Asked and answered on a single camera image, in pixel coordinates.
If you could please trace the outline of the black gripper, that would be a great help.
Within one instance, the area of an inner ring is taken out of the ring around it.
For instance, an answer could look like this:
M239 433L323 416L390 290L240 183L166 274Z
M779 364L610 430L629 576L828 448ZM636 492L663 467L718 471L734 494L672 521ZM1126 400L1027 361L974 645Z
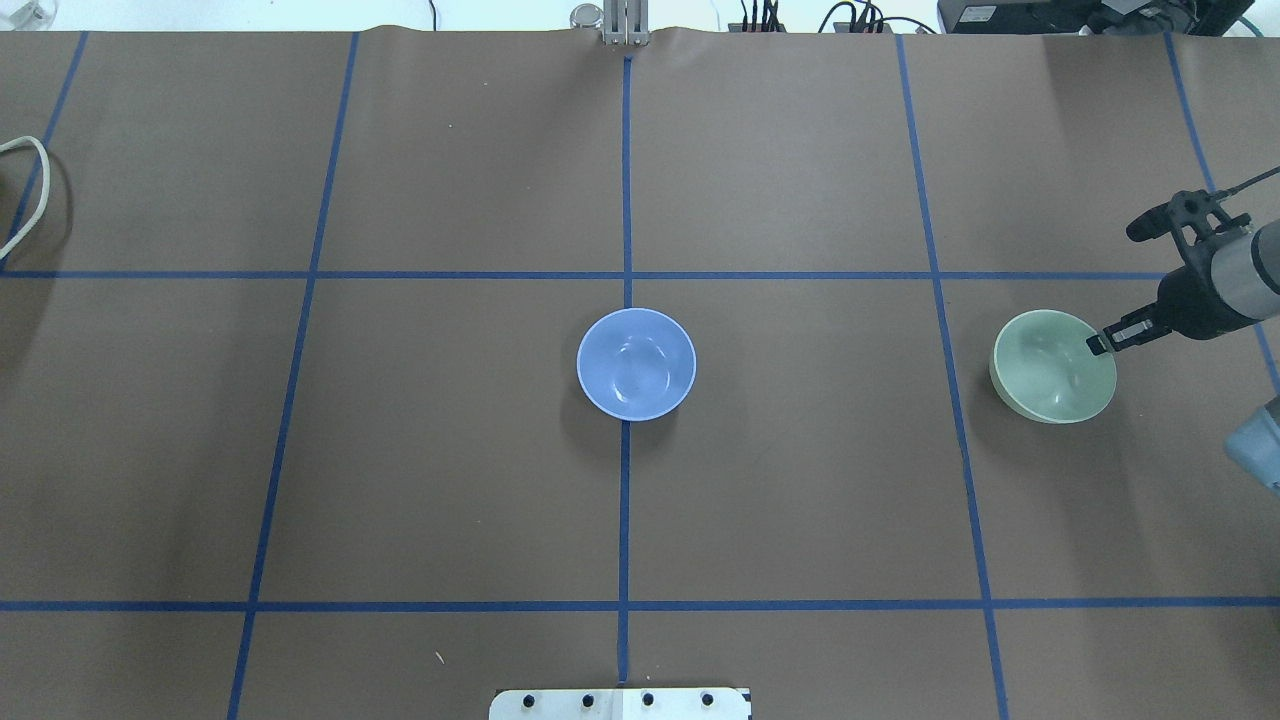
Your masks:
M1215 340L1254 324L1222 299L1213 281L1213 261L1185 265L1161 279L1155 307L1140 307L1085 340L1094 356L1178 333L1189 340Z

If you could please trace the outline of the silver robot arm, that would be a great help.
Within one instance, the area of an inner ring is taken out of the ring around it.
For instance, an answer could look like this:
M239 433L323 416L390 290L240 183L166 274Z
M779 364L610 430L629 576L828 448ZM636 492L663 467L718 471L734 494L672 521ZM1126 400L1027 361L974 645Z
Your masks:
M1116 354L1176 333L1207 341L1258 325L1279 313L1277 223L1234 231L1222 241L1187 247L1152 304L1085 342L1094 355ZM1253 411L1225 441L1226 455L1270 493L1279 492L1279 398Z

